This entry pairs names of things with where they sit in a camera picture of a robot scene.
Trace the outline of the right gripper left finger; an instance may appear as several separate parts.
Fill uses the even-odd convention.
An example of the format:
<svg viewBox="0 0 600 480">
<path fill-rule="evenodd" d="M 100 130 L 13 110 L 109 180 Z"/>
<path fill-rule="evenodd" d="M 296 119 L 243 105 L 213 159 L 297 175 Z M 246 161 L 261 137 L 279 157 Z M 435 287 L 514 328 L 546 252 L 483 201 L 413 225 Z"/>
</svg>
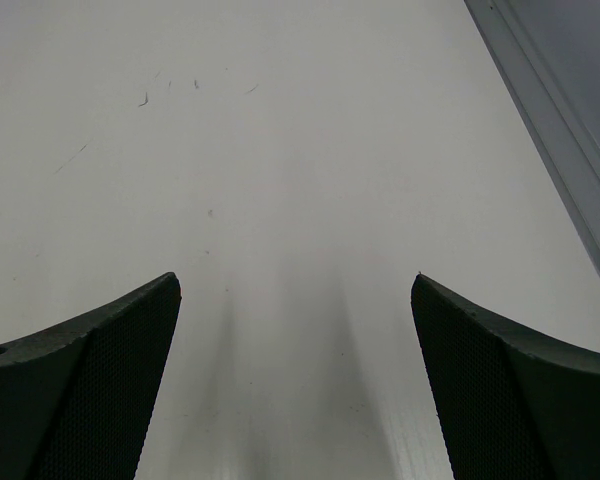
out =
<svg viewBox="0 0 600 480">
<path fill-rule="evenodd" d="M 168 272 L 0 344 L 0 479 L 132 479 L 181 304 Z"/>
</svg>

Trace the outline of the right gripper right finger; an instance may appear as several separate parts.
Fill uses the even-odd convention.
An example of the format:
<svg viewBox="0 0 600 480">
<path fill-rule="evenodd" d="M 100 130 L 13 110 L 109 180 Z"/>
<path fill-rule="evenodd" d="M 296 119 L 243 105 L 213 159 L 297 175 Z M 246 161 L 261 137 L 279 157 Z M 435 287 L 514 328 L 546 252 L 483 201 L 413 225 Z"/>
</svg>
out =
<svg viewBox="0 0 600 480">
<path fill-rule="evenodd" d="M 417 275 L 411 307 L 456 479 L 600 479 L 600 353 Z"/>
</svg>

